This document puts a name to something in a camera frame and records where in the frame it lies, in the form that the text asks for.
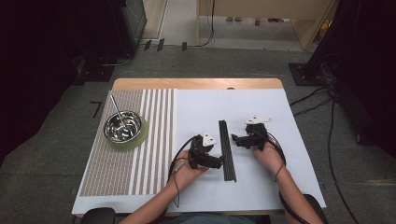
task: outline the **hand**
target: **hand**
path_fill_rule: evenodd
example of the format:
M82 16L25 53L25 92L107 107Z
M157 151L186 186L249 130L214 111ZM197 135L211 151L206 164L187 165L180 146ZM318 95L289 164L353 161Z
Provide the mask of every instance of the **hand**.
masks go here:
M171 179L169 180L168 185L175 185L176 184L175 179L176 179L178 190L182 191L187 186L189 186L199 175L206 172L209 168L200 167L198 169L192 169L190 167L190 163L188 160L188 157L189 157L188 150L181 151L178 157L179 157L179 160L175 162L175 168L172 172L174 172L175 169L182 162L184 162L184 164L181 165L179 170L171 176Z
M252 149L260 163L271 171L273 175L276 175L283 161L275 147L271 143L266 142L262 151L258 147L252 147Z

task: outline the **person's left hand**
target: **person's left hand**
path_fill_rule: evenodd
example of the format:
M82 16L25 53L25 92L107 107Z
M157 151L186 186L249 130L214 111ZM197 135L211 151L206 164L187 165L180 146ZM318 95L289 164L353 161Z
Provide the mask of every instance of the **person's left hand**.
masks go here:
M177 182L177 187L179 191L182 191L187 186L189 186L199 175L206 172L209 168L200 167L198 169L192 169L189 163L189 151L183 150L180 152L178 156L178 160L175 163L174 172L176 168L184 162L183 165L179 168L179 170L171 176L171 179L168 182L168 185L175 185L175 181Z

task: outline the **person's left arm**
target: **person's left arm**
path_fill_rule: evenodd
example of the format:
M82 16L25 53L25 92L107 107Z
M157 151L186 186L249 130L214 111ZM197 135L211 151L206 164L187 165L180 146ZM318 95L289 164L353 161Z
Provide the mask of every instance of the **person's left arm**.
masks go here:
M155 220L183 189L190 185L195 178L207 171L207 167L191 169L189 161L187 160L188 156L189 153L187 150L182 151L179 155L180 159L175 164L175 169L177 167L179 169L173 171L166 186L151 200L125 218L120 224L149 223Z

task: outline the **clothing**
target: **clothing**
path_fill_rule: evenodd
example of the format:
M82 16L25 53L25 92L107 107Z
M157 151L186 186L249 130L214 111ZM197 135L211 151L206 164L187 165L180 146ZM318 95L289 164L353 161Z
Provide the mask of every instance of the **clothing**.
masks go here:
M179 217L167 217L159 224L255 224L247 217L231 217L211 213L182 213Z

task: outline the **gray carpet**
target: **gray carpet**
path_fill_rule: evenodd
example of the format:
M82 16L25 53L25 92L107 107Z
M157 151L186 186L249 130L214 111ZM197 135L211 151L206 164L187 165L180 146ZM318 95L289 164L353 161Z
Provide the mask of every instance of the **gray carpet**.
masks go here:
M39 133L11 152L0 172L0 223L71 223L71 209L81 181L104 101L119 77L277 77L290 102L315 87L296 87L288 63L306 63L310 52L198 49L164 47L140 49L127 64L115 69L108 83L71 86L55 106ZM317 95L294 105L298 112L326 99ZM327 139L331 104L296 117L314 165L330 223L353 223L332 180ZM396 185L368 180L394 179L395 160L375 146L359 146L343 107L335 104L332 164L347 204L360 223L394 223ZM271 216L284 223L283 216Z

